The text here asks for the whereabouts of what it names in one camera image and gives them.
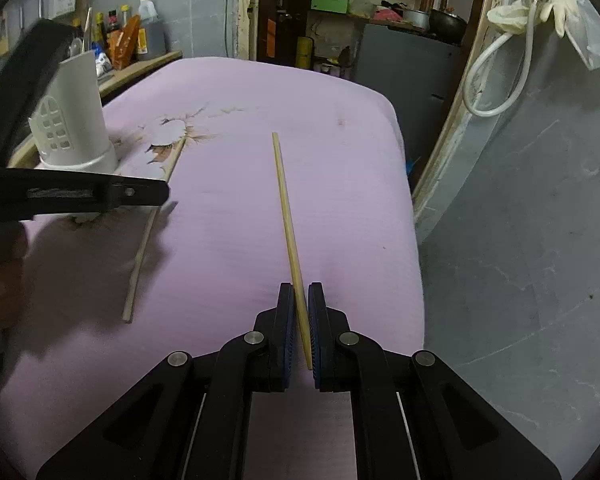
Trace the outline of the left hand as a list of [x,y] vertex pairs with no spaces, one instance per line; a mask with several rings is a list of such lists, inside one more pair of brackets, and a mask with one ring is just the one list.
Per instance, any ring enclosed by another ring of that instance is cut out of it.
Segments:
[[0,265],[0,330],[14,326],[24,307],[23,260]]

